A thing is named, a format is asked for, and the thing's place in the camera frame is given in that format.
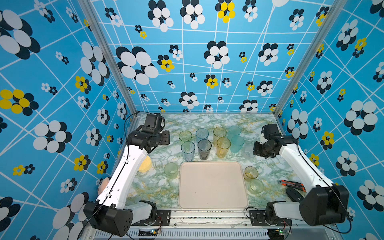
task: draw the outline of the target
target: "green marble surface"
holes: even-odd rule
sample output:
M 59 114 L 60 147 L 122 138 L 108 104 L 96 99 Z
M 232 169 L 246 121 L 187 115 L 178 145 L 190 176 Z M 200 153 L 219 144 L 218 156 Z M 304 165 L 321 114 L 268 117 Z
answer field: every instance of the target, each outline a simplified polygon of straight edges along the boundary
M 138 203 L 140 200 L 155 202 L 158 208 L 179 208 L 179 180 L 180 165 L 184 162 L 180 149 L 178 134 L 188 130 L 193 134 L 192 142 L 196 145 L 195 132 L 199 128 L 209 131 L 208 140 L 213 140 L 213 129 L 224 127 L 226 130 L 230 126 L 237 125 L 241 128 L 240 136 L 245 139 L 246 144 L 253 144 L 260 140 L 262 126 L 276 123 L 273 114 L 162 114 L 166 120 L 164 130 L 170 131 L 170 144 L 157 147 L 149 156 L 152 160 L 152 167 L 146 173 L 138 172 L 129 190 L 126 206 Z M 141 114 L 138 124 L 143 124 L 145 114 Z M 229 151 L 225 158 L 220 159 L 216 156 L 216 148 L 213 146 L 210 156 L 206 161 L 237 161 L 243 170 L 247 166 L 254 166 L 259 171 L 258 179 L 264 183 L 264 191 L 253 195 L 248 192 L 249 206 L 265 208 L 270 201 L 290 201 L 285 194 L 285 187 L 277 183 L 278 179 L 299 181 L 288 163 L 280 156 L 276 158 L 264 159 L 255 156 L 247 159 L 243 156 L 243 149 L 233 154 Z M 193 161 L 201 161 L 197 146 Z M 179 174 L 176 179 L 170 180 L 164 174 L 164 166 L 174 162 L 179 167 Z

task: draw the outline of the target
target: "drinking glass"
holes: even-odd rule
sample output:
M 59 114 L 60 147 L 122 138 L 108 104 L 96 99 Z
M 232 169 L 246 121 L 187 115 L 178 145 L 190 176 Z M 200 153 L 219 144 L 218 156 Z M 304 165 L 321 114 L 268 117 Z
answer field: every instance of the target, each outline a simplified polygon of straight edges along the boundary
M 229 127 L 227 138 L 232 142 L 232 138 L 234 136 L 240 135 L 240 133 L 241 133 L 241 129 L 238 126 L 231 126 Z
M 175 179 L 177 177 L 177 164 L 174 162 L 169 162 L 164 166 L 164 173 L 170 179 Z
M 236 135 L 231 140 L 231 152 L 237 153 L 243 147 L 244 139 L 239 135 Z
M 249 183 L 249 188 L 248 188 L 249 192 L 252 193 L 252 194 L 259 194 L 261 193 L 262 191 L 264 191 L 264 184 L 262 181 L 260 181 L 259 179 L 253 179 L 250 183 Z
M 199 144 L 200 140 L 208 139 L 209 132 L 205 128 L 200 128 L 196 131 L 196 143 Z
M 245 171 L 243 173 L 244 180 L 250 182 L 251 180 L 256 179 L 257 176 L 259 176 L 259 172 L 256 168 L 252 166 L 248 166 L 245 168 Z
M 187 162 L 191 162 L 195 154 L 195 144 L 190 141 L 184 142 L 181 145 L 181 151 L 183 151 L 184 159 Z
M 231 141 L 226 137 L 221 137 L 217 140 L 216 154 L 219 158 L 224 158 L 227 154 L 229 147 L 231 146 Z
M 212 143 L 207 139 L 202 139 L 197 143 L 197 148 L 199 149 L 200 159 L 206 160 L 211 151 Z
M 214 129 L 214 146 L 217 147 L 217 140 L 221 137 L 225 137 L 227 131 L 223 127 L 217 127 Z
M 190 131 L 182 131 L 179 133 L 180 143 L 183 144 L 192 139 L 192 133 Z

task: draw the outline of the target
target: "ventilation grille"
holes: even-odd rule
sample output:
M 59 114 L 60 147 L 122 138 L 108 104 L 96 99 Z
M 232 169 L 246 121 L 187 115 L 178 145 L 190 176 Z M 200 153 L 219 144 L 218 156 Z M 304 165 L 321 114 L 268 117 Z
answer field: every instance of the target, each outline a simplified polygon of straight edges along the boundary
M 127 232 L 138 239 L 139 230 Z M 94 240 L 106 240 L 109 233 L 97 230 Z M 111 239 L 130 239 L 128 236 L 113 236 Z M 156 239 L 269 239 L 267 229 L 162 229 Z

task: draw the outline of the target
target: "floral wallpaper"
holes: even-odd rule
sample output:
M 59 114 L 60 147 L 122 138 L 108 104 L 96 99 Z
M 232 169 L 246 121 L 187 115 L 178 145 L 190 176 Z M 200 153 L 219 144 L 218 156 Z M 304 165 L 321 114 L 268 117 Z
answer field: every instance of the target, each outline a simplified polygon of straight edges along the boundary
M 138 110 L 270 113 L 333 0 L 90 4 Z
M 0 239 L 76 239 L 129 110 L 77 1 L 0 7 Z
M 347 1 L 277 113 L 313 164 L 349 190 L 346 240 L 383 239 L 383 4 Z M 349 222 L 338 228 L 347 231 Z

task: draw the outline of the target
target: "yellow sponge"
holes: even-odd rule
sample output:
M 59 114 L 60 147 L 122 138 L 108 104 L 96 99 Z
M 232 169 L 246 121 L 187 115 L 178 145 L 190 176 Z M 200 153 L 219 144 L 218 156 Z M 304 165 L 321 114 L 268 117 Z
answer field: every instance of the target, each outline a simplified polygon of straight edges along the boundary
M 139 167 L 139 172 L 147 172 L 152 167 L 152 161 L 149 156 L 147 156 L 143 163 Z

